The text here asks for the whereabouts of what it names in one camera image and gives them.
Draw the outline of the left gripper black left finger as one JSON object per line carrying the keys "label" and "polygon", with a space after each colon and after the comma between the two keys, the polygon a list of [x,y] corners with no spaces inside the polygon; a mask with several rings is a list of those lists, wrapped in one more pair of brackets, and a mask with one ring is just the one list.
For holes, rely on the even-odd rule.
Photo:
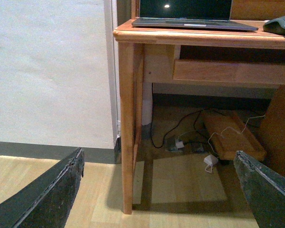
{"label": "left gripper black left finger", "polygon": [[0,228],[63,228],[84,175],[85,155],[77,148],[0,204]]}

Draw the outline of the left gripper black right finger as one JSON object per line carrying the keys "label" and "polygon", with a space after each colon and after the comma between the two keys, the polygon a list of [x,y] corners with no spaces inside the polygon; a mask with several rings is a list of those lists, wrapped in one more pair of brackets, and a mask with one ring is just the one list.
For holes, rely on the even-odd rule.
{"label": "left gripper black right finger", "polygon": [[285,177],[243,151],[234,166],[255,220],[260,228],[285,228]]}

